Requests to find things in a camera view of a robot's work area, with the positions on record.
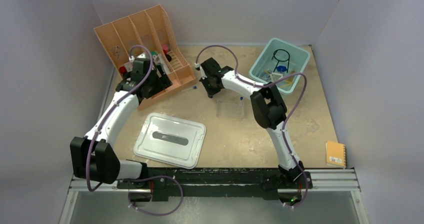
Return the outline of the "clear test tube rack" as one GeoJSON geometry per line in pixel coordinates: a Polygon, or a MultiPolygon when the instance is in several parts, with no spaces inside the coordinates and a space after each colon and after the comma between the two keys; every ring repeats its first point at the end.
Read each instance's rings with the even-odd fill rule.
{"type": "Polygon", "coordinates": [[[216,117],[243,119],[245,117],[245,102],[242,99],[218,100],[216,102],[216,117]]]}

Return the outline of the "blue hexagonal plastic piece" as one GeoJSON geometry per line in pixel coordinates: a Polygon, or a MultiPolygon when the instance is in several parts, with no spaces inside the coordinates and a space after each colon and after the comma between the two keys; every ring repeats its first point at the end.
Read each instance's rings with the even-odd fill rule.
{"type": "Polygon", "coordinates": [[[286,66],[279,65],[279,66],[276,67],[276,71],[278,73],[287,73],[288,72],[288,68],[286,66]]]}

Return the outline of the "brown test tube brush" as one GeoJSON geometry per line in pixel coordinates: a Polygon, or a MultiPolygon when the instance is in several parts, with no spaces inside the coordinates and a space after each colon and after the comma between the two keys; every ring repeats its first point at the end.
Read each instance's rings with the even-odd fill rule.
{"type": "Polygon", "coordinates": [[[294,79],[294,76],[290,76],[289,78],[287,78],[287,79],[285,80],[286,85],[292,85],[292,84],[293,84],[293,79],[294,79]]]}

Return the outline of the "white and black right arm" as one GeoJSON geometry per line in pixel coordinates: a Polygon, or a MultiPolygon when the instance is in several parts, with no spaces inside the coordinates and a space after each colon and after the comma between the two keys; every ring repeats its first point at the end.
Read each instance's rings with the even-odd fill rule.
{"type": "Polygon", "coordinates": [[[229,66],[220,67],[212,57],[201,64],[196,63],[195,69],[201,74],[199,81],[209,98],[227,89],[250,100],[255,121],[267,131],[277,153],[280,180],[284,186],[292,188],[301,177],[308,179],[286,129],[287,106],[276,86],[264,86],[237,74],[229,66]]]}

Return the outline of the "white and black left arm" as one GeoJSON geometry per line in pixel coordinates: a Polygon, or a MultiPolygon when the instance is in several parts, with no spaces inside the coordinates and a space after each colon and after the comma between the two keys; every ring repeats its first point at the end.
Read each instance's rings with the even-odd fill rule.
{"type": "Polygon", "coordinates": [[[135,57],[132,64],[132,71],[124,74],[124,79],[117,84],[110,105],[94,127],[70,142],[73,174],[77,178],[104,184],[129,179],[138,189],[149,183],[147,164],[119,159],[113,146],[141,102],[166,88],[165,75],[158,74],[150,58],[135,57]]]}

